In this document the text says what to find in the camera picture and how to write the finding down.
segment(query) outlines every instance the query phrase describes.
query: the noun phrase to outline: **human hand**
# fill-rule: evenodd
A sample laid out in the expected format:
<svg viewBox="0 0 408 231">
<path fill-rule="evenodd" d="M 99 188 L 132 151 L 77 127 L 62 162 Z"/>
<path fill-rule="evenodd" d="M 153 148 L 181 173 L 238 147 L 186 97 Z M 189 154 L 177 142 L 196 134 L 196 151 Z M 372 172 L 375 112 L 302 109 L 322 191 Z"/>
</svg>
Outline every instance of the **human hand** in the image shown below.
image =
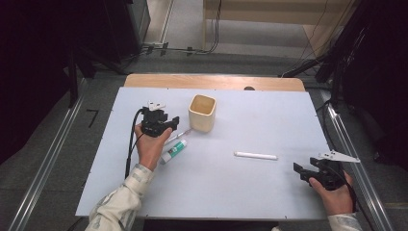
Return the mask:
<svg viewBox="0 0 408 231">
<path fill-rule="evenodd" d="M 344 172 L 344 176 L 345 180 L 351 186 L 351 176 L 349 176 L 346 172 Z M 328 191 L 317 179 L 313 177 L 309 179 L 309 183 L 320 195 L 328 216 L 353 213 L 353 201 L 347 185 L 343 185 L 334 191 Z"/>
<path fill-rule="evenodd" d="M 152 138 L 147 135 L 143 135 L 141 131 L 141 124 L 135 126 L 136 137 L 139 138 L 136 147 L 138 148 L 139 164 L 149 168 L 153 171 L 156 168 L 157 162 L 163 151 L 165 141 L 170 137 L 172 133 L 171 128 L 167 128 L 159 137 Z"/>
</svg>

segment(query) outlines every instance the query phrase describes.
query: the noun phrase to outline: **metal frame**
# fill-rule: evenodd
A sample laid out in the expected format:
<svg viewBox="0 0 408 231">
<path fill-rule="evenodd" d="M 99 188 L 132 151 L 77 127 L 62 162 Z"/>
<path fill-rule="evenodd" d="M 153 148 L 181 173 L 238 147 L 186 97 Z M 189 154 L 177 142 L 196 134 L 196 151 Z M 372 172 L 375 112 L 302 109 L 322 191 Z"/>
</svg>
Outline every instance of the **metal frame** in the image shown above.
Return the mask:
<svg viewBox="0 0 408 231">
<path fill-rule="evenodd" d="M 64 144 L 67 134 L 69 133 L 71 125 L 75 120 L 79 109 L 81 108 L 85 91 L 88 89 L 88 81 L 89 80 L 82 79 L 79 90 L 79 98 L 73 105 L 73 107 L 68 109 L 68 111 L 66 112 L 64 121 L 61 124 L 55 139 L 51 143 L 51 146 L 48 149 L 48 152 L 38 169 L 36 177 L 34 178 L 20 203 L 13 222 L 9 227 L 9 231 L 24 230 L 31 213 L 33 212 L 34 207 L 37 204 L 37 201 L 42 192 L 42 189 L 45 186 L 48 176 L 51 173 L 51 170 L 60 154 L 61 148 Z"/>
<path fill-rule="evenodd" d="M 331 97 L 330 93 L 325 92 L 323 90 L 321 90 L 320 93 L 321 98 L 323 99 L 324 102 L 329 100 Z M 359 158 L 358 153 L 355 150 L 354 145 L 347 131 L 345 130 L 341 116 L 338 115 L 330 105 L 328 107 L 328 111 L 330 114 L 330 118 L 333 122 L 333 125 L 336 129 L 337 135 L 339 136 L 339 140 L 344 148 L 345 154 L 354 158 Z M 374 185 L 372 184 L 369 176 L 367 175 L 366 169 L 364 168 L 363 164 L 350 163 L 350 165 L 355 174 L 355 179 L 357 180 L 363 192 L 364 198 L 366 199 L 366 202 L 370 208 L 370 212 L 372 214 L 372 217 L 376 223 L 378 230 L 384 231 L 394 230 L 394 227 L 387 216 L 384 206 L 375 190 Z"/>
</svg>

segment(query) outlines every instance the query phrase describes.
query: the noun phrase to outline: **sleeve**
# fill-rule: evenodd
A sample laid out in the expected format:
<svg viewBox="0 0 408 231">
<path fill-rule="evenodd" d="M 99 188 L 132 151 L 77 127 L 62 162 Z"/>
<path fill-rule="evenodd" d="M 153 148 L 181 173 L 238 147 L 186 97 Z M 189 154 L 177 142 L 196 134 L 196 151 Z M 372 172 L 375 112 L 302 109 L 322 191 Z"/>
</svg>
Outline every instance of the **sleeve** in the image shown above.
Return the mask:
<svg viewBox="0 0 408 231">
<path fill-rule="evenodd" d="M 361 231 L 363 230 L 356 218 L 356 214 L 333 215 L 327 217 L 332 231 Z"/>
<path fill-rule="evenodd" d="M 152 178 L 151 170 L 137 164 L 123 184 L 92 209 L 87 231 L 130 230 Z"/>
</svg>

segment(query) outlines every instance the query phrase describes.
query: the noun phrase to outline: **white stick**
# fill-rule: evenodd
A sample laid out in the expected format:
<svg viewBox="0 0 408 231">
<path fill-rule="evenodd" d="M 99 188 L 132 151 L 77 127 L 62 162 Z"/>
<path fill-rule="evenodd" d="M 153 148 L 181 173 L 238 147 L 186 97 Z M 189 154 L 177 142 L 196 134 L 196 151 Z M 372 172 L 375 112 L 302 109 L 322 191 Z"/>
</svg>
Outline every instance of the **white stick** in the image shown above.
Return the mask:
<svg viewBox="0 0 408 231">
<path fill-rule="evenodd" d="M 265 159 L 265 160 L 272 160 L 272 161 L 277 161 L 278 160 L 277 156 L 267 155 L 267 154 L 249 153 L 249 152 L 235 151 L 234 156 L 249 157 L 249 158 L 256 158 L 256 159 Z"/>
</svg>

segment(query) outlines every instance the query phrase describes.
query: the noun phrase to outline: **white table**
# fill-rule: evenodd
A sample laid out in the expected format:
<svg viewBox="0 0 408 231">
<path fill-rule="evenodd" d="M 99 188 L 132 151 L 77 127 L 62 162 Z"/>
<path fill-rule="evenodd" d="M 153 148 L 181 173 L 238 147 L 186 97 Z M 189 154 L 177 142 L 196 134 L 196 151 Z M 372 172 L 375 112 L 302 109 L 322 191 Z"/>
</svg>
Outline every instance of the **white table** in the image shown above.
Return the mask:
<svg viewBox="0 0 408 231">
<path fill-rule="evenodd" d="M 188 107 L 197 93 L 217 99 L 215 127 L 186 136 L 188 147 L 156 168 L 140 217 L 326 219 L 319 196 L 293 171 L 293 162 L 316 170 L 309 158 L 328 150 L 307 92 L 148 88 L 119 91 L 77 216 L 87 216 L 123 181 L 135 112 L 149 100 L 166 103 L 169 119 L 180 116 L 175 135 L 189 128 Z M 279 160 L 240 158 L 234 151 Z M 134 154 L 132 165 L 137 161 Z"/>
</svg>

